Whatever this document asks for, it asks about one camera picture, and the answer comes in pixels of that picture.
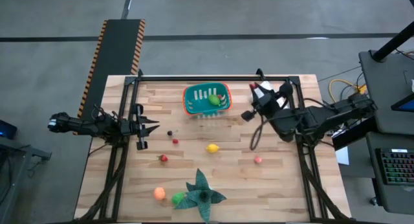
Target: green leaf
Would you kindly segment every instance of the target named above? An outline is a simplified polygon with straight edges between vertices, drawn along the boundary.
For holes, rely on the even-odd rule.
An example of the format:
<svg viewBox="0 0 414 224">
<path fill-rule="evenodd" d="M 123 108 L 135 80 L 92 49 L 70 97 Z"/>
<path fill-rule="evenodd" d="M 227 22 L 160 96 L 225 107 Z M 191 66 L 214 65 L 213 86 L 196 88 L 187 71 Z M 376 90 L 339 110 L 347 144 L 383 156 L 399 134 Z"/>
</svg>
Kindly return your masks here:
<svg viewBox="0 0 414 224">
<path fill-rule="evenodd" d="M 210 202 L 210 199 L 213 195 L 213 190 L 195 190 L 192 192 L 187 192 L 187 197 L 195 201 L 197 204 Z"/>
<path fill-rule="evenodd" d="M 208 202 L 205 203 L 200 203 L 199 204 L 199 212 L 200 212 L 200 216 L 202 218 L 202 220 L 205 223 L 208 223 L 210 220 L 210 210 L 211 210 L 212 204 L 210 203 L 210 200 L 208 200 Z"/>
<path fill-rule="evenodd" d="M 204 176 L 204 174 L 200 171 L 200 169 L 197 169 L 197 174 L 195 175 L 195 187 L 198 190 L 210 189 L 208 187 L 206 176 Z"/>
<path fill-rule="evenodd" d="M 189 192 L 194 191 L 196 189 L 195 185 L 191 185 L 189 183 L 186 183 L 186 185 Z"/>
<path fill-rule="evenodd" d="M 194 190 L 191 192 L 187 192 L 187 197 L 188 199 L 198 203 L 200 201 L 200 193 L 202 192 L 202 190 Z"/>
<path fill-rule="evenodd" d="M 186 209 L 196 207 L 197 203 L 190 200 L 188 197 L 185 197 L 181 202 L 175 207 L 175 209 Z"/>
<path fill-rule="evenodd" d="M 212 194 L 212 204 L 220 203 L 221 201 L 226 200 L 227 198 L 223 196 L 220 192 L 213 191 Z"/>
</svg>

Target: strawberry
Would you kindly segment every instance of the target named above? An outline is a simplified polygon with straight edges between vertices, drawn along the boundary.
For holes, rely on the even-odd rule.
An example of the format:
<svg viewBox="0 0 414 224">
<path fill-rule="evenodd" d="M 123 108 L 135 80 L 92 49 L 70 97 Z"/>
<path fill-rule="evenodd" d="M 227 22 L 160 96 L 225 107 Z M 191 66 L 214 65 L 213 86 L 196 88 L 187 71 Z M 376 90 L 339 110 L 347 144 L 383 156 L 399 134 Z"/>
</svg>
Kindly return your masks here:
<svg viewBox="0 0 414 224">
<path fill-rule="evenodd" d="M 165 155 L 160 155 L 160 156 L 158 156 L 158 159 L 159 159 L 161 162 L 166 162 L 166 161 L 168 161 L 168 158 L 167 158 L 167 156 L 165 156 Z"/>
</svg>

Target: concrete floor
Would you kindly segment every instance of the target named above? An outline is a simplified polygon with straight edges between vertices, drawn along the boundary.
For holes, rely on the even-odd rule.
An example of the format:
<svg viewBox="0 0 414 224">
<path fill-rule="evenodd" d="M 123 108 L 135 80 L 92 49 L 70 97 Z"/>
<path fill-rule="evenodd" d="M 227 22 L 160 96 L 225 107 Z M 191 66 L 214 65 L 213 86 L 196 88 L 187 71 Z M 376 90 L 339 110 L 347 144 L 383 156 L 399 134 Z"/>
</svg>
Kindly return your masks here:
<svg viewBox="0 0 414 224">
<path fill-rule="evenodd" d="M 125 0 L 0 0 L 0 37 L 97 36 L 102 21 L 119 19 Z M 412 21 L 408 0 L 132 0 L 128 18 L 145 18 L 146 35 L 310 34 L 398 32 Z M 280 39 L 144 42 L 146 74 L 316 74 L 318 79 L 358 66 L 358 52 L 389 39 Z M 52 134 L 51 114 L 75 115 L 95 42 L 0 43 L 0 119 L 19 127 L 22 143 L 53 152 L 27 179 L 14 223 L 72 219 L 89 137 Z M 410 40 L 401 50 L 414 49 Z M 355 81 L 360 69 L 335 76 Z M 322 97 L 330 102 L 327 85 Z M 339 95 L 342 84 L 334 86 Z M 367 203 L 370 180 L 344 178 L 353 217 L 411 223 Z"/>
</svg>

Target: teal plastic basket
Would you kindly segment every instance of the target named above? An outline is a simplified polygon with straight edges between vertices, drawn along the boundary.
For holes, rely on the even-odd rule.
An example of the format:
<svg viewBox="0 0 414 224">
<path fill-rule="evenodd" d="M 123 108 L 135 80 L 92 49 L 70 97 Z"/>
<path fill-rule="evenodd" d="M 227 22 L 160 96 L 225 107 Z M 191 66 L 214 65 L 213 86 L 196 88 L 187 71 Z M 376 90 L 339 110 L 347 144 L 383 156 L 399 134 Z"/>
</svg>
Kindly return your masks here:
<svg viewBox="0 0 414 224">
<path fill-rule="evenodd" d="M 208 100 L 210 95 L 217 95 L 220 98 L 221 105 L 211 104 Z M 220 111 L 229 110 L 232 107 L 232 94 L 226 84 L 210 82 L 185 88 L 182 101 L 186 114 L 209 116 Z"/>
</svg>

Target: wooden tabletop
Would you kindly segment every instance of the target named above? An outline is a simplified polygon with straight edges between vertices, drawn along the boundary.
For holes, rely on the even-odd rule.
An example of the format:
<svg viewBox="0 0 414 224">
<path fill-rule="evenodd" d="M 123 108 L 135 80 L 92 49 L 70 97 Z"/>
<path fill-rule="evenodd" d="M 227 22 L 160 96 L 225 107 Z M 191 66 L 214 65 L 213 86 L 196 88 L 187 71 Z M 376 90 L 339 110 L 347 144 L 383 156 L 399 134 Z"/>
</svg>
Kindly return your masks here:
<svg viewBox="0 0 414 224">
<path fill-rule="evenodd" d="M 299 75 L 303 96 L 321 99 L 315 75 Z M 125 76 L 109 76 L 102 107 L 118 112 Z M 212 189 L 227 197 L 212 205 L 210 221 L 308 221 L 298 152 L 294 142 L 283 142 L 266 125 L 256 151 L 249 150 L 250 138 L 260 124 L 256 117 L 245 122 L 240 114 L 251 110 L 248 82 L 225 82 L 232 93 L 233 106 L 218 118 L 191 119 L 184 114 L 182 91 L 201 82 L 140 82 L 137 102 L 144 106 L 144 115 L 160 121 L 160 127 L 146 138 L 148 149 L 137 151 L 132 137 L 127 158 L 118 221 L 125 222 L 201 222 L 197 208 L 174 210 L 171 197 L 187 192 L 186 182 L 195 183 L 198 168 L 204 172 Z M 281 82 L 272 82 L 277 89 Z M 167 131 L 174 131 L 172 143 Z M 205 148 L 214 143 L 220 147 L 210 154 Z M 91 150 L 104 144 L 93 139 Z M 99 196 L 105 183 L 110 146 L 93 153 L 86 166 L 75 218 L 82 216 Z M 157 156 L 167 155 L 161 163 Z M 254 164 L 254 157 L 263 158 Z M 347 216 L 351 216 L 332 147 L 320 144 L 316 157 L 322 185 L 329 197 Z M 165 188 L 163 201 L 153 198 L 156 187 Z M 312 193 L 319 214 L 316 193 Z M 110 200 L 108 209 L 112 209 Z"/>
</svg>

